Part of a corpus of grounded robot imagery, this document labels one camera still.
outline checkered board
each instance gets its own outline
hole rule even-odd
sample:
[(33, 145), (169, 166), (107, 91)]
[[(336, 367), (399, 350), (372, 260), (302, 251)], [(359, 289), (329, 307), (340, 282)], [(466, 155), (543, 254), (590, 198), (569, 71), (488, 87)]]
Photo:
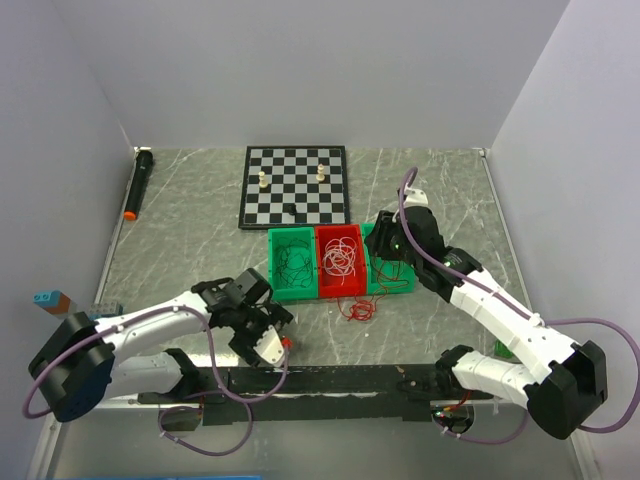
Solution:
[[(325, 179), (318, 182), (318, 165)], [(258, 173), (269, 185), (260, 188)], [(285, 205), (293, 203), (297, 214)], [(349, 194), (344, 147), (248, 147), (238, 227), (272, 227), (349, 223)]]

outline white cable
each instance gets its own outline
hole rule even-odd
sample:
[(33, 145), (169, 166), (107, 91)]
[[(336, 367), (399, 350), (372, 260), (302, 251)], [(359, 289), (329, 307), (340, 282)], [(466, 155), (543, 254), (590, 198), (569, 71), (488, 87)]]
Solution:
[(345, 277), (355, 273), (356, 264), (356, 241), (351, 237), (334, 238), (325, 247), (322, 258), (322, 268), (334, 277), (342, 277), (344, 284)]

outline black tube with orange end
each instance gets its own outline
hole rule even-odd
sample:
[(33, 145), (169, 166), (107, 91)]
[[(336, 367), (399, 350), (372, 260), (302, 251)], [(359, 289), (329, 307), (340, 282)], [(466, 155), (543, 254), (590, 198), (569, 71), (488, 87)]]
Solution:
[(144, 193), (149, 183), (149, 177), (151, 177), (151, 172), (153, 171), (153, 165), (153, 155), (149, 150), (138, 152), (136, 156), (136, 170), (133, 174), (133, 180), (131, 181), (127, 203), (124, 206), (125, 220), (132, 221), (138, 218), (140, 207), (142, 206), (142, 199), (144, 198)]

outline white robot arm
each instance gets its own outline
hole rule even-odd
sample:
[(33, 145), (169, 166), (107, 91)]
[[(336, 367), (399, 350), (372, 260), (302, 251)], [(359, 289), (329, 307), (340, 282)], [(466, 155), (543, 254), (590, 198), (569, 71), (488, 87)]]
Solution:
[[(150, 347), (206, 326), (229, 327), (231, 349), (249, 365), (261, 362), (279, 367), (284, 360), (280, 330), (293, 315), (271, 301), (272, 289), (253, 269), (235, 280), (202, 282), (176, 298), (127, 315), (95, 322), (79, 312), (67, 317), (29, 365), (36, 379), (49, 368), (40, 384), (52, 412), (70, 421), (90, 411), (105, 398), (139, 392), (190, 392), (198, 370), (179, 349), (153, 356), (136, 356)], [(83, 345), (61, 361), (71, 347)]]
[(547, 433), (567, 438), (607, 398), (603, 351), (547, 327), (477, 260), (446, 246), (423, 191), (405, 187), (400, 198), (402, 212), (378, 214), (365, 239), (369, 255), (409, 264), (422, 285), (480, 322), (522, 362), (504, 362), (459, 345), (436, 365), (449, 373), (452, 384), (520, 405)]

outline marble tabletop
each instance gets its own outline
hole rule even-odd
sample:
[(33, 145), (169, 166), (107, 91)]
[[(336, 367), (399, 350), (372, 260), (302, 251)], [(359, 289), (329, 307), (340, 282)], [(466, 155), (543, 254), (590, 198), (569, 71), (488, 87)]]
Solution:
[[(266, 231), (238, 229), (244, 149), (153, 150), (156, 166), (135, 222), (119, 233), (103, 291), (133, 312), (169, 300), (193, 284), (237, 276), (253, 267), (267, 274)], [(448, 244), (476, 257), (496, 280), (524, 301), (484, 160), (475, 150), (347, 149), (353, 223), (374, 222), (395, 210), (404, 172), (419, 168), (423, 189)], [(350, 300), (344, 300), (346, 308)], [(373, 318), (347, 321), (335, 300), (286, 304), (296, 316), (284, 333), (294, 342), (292, 365), (432, 363), (447, 348), (469, 345), (491, 352), (494, 339), (466, 314), (416, 282), (410, 294), (389, 295)], [(231, 332), (215, 332), (217, 361), (237, 365), (227, 347)], [(210, 364), (204, 335), (169, 346), (199, 366)]]

